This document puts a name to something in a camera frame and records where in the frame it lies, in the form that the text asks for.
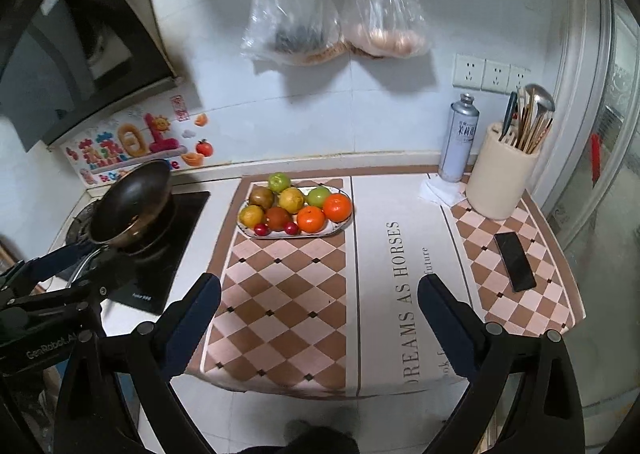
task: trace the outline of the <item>frying pan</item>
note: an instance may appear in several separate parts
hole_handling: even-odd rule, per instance
[[[165,160],[153,160],[114,183],[92,215],[89,240],[115,248],[139,241],[169,201],[170,172]]]

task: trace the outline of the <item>white cloth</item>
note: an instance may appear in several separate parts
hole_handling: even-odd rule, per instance
[[[438,174],[431,174],[422,180],[418,196],[443,207],[452,207],[466,199],[461,190],[462,183],[449,183]]]

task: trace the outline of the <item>electrical outlet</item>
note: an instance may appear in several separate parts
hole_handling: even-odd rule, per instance
[[[457,88],[480,89],[484,74],[484,59],[456,55],[453,70],[453,85]]]
[[[494,93],[506,93],[509,71],[511,66],[502,62],[488,60],[484,66],[484,78],[482,78],[482,91]]]
[[[526,86],[529,83],[529,75],[531,75],[531,70],[511,66],[509,82],[507,82],[507,93],[517,91],[521,87]]]

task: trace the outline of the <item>oval plate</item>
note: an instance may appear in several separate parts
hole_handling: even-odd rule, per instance
[[[251,185],[251,188],[253,189],[254,186],[266,187],[267,186],[267,182],[253,183]],[[331,194],[344,194],[345,196],[347,196],[347,198],[349,198],[349,195],[343,190],[340,190],[340,189],[338,189],[336,187],[329,187],[327,185],[324,185],[324,186],[327,187],[331,191]],[[297,188],[299,188],[300,192],[302,192],[306,196],[307,194],[309,194],[316,187],[297,187]],[[244,209],[248,205],[249,205],[249,200],[248,199],[244,200],[244,203],[242,203],[242,206],[240,207],[240,210],[238,211],[238,216],[240,215],[240,212],[242,212],[242,209]],[[295,222],[296,221],[296,216],[293,215],[292,217],[293,217],[293,221]],[[300,232],[296,236],[290,236],[286,232],[282,231],[282,232],[272,232],[268,236],[261,237],[261,236],[256,236],[255,232],[254,232],[254,230],[252,228],[245,227],[242,223],[240,223],[240,221],[238,221],[238,218],[236,218],[236,222],[238,222],[238,228],[240,228],[240,231],[244,235],[246,235],[248,238],[251,238],[251,239],[322,238],[322,237],[326,237],[326,236],[330,236],[332,234],[335,234],[336,232],[339,232],[340,230],[342,230],[349,223],[349,221],[351,221],[351,216],[349,216],[347,219],[345,219],[343,222],[340,222],[340,223],[334,223],[332,221],[327,220],[325,222],[325,224],[324,224],[324,228],[322,228],[322,230],[320,230],[319,232],[316,232],[315,234],[307,234],[306,232]]]

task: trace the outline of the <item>plastic bag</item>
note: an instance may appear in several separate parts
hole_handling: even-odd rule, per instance
[[[430,50],[419,0],[345,0],[342,33],[355,53],[409,58]]]
[[[253,0],[242,55],[297,66],[347,51],[332,0]]]

